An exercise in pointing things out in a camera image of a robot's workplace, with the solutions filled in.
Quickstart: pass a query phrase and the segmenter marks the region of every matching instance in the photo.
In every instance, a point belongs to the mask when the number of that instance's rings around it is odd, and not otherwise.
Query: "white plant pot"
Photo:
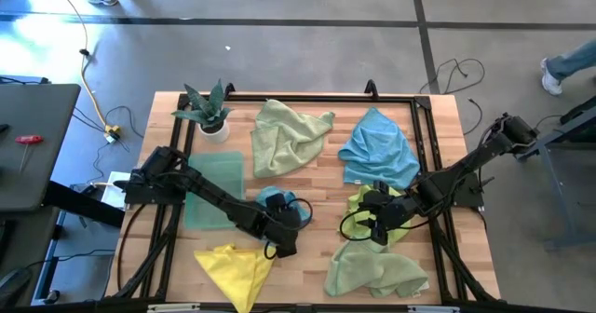
[[[223,143],[230,136],[230,126],[228,126],[226,120],[223,121],[223,127],[212,134],[203,131],[201,125],[198,123],[196,124],[196,128],[203,138],[211,143]]]

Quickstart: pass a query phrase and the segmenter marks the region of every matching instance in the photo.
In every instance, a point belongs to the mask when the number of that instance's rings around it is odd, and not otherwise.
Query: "yellow cloth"
[[[364,199],[364,194],[372,190],[373,187],[371,185],[362,185],[359,188],[357,194],[355,194],[352,197],[349,197],[347,199],[347,211],[345,211],[345,215],[357,211],[358,205]],[[400,195],[400,192],[396,191],[392,187],[389,187],[389,195],[397,197]],[[368,218],[374,219],[376,218],[376,216],[372,215],[369,211],[363,211],[361,213],[358,213],[345,220],[342,231],[351,238],[367,238],[371,235],[371,229],[364,225],[358,225],[357,222],[361,220],[366,220]],[[402,226],[410,226],[410,223],[410,220],[408,220]],[[401,238],[403,238],[406,234],[408,234],[408,229],[389,230],[388,234],[388,244],[393,244],[399,241]]]
[[[275,248],[269,249],[273,255]],[[213,252],[195,252],[195,258],[238,313],[251,311],[273,264],[264,258],[263,249],[235,250],[234,243]]]

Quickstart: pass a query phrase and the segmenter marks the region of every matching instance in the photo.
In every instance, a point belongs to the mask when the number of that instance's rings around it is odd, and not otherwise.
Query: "gray floor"
[[[120,0],[116,7],[93,7],[73,0],[81,14],[142,18],[226,18],[306,20],[416,20],[413,0]],[[596,21],[594,0],[423,0],[428,20],[467,22]],[[77,51],[83,45],[79,24],[64,23],[54,13],[70,14],[65,0],[0,0],[1,14],[52,13],[0,22],[0,74],[46,76],[55,83],[80,83]],[[153,93],[181,90],[182,83],[210,88],[221,78],[240,90],[307,90],[360,92],[373,78],[382,92],[413,93],[427,82],[421,39],[415,28],[272,27],[201,25],[89,24],[94,62],[87,75],[102,110],[125,104],[143,130]],[[484,119],[467,136],[478,141],[482,127],[503,112],[531,124],[540,117],[565,113],[595,91],[594,70],[565,81],[564,93],[550,97],[539,84],[539,62],[593,38],[591,31],[429,30],[435,66],[450,58],[476,58],[484,64],[484,81],[457,101],[464,129]],[[452,88],[480,75],[466,64],[470,79],[457,75]],[[444,90],[449,67],[440,73]],[[88,97],[77,105],[94,117]],[[99,167],[130,170],[141,139],[126,132],[126,112],[110,115],[125,128],[127,153],[121,147],[102,151]],[[548,131],[553,123],[544,123]],[[67,133],[53,178],[83,183],[97,175],[91,163],[102,136],[74,120]],[[561,233],[560,220],[540,162],[518,164],[510,156],[484,171],[495,181],[486,187],[488,236],[503,298],[516,304],[594,311],[596,246],[545,252],[542,241]],[[57,255],[113,248],[117,233],[109,228],[83,229],[69,218],[75,234],[59,244]],[[90,239],[97,241],[92,246]],[[108,257],[89,257],[60,265],[54,287],[64,301],[99,298]],[[84,275],[76,284],[73,270]]]

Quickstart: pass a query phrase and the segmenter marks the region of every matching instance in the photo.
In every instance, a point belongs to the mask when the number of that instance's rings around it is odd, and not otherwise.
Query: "light green towel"
[[[335,297],[365,286],[375,298],[393,292],[404,298],[416,294],[427,281],[428,274],[410,258],[371,240],[348,241],[333,255],[324,289]]]
[[[370,185],[363,185],[359,188],[358,193],[352,197],[347,199],[347,211],[345,211],[345,215],[353,213],[358,210],[358,205],[364,199],[364,194],[368,191],[372,191],[373,187]],[[399,196],[400,192],[396,191],[392,187],[389,187],[389,195],[391,196]],[[354,216],[349,217],[344,222],[344,227],[342,231],[344,234],[350,236],[351,238],[367,238],[371,235],[371,229],[365,225],[358,225],[357,222],[361,220],[366,220],[368,218],[374,219],[376,218],[375,215],[371,215],[369,211],[360,212]],[[410,220],[408,220],[402,226],[410,226]],[[395,229],[390,230],[388,232],[388,242],[389,244],[395,243],[400,238],[403,238],[406,234],[408,234],[408,229]]]
[[[308,163],[323,149],[323,135],[332,129],[334,117],[332,112],[320,117],[296,113],[268,100],[251,133],[254,176],[278,176]]]

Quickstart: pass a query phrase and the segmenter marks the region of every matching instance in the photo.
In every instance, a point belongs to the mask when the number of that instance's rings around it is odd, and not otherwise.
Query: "green leaves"
[[[231,108],[222,109],[224,104],[225,92],[222,87],[222,79],[211,90],[209,100],[205,99],[198,91],[184,84],[184,89],[188,94],[188,99],[192,104],[192,111],[176,111],[172,115],[178,118],[193,120],[203,127],[212,127],[225,121]]]

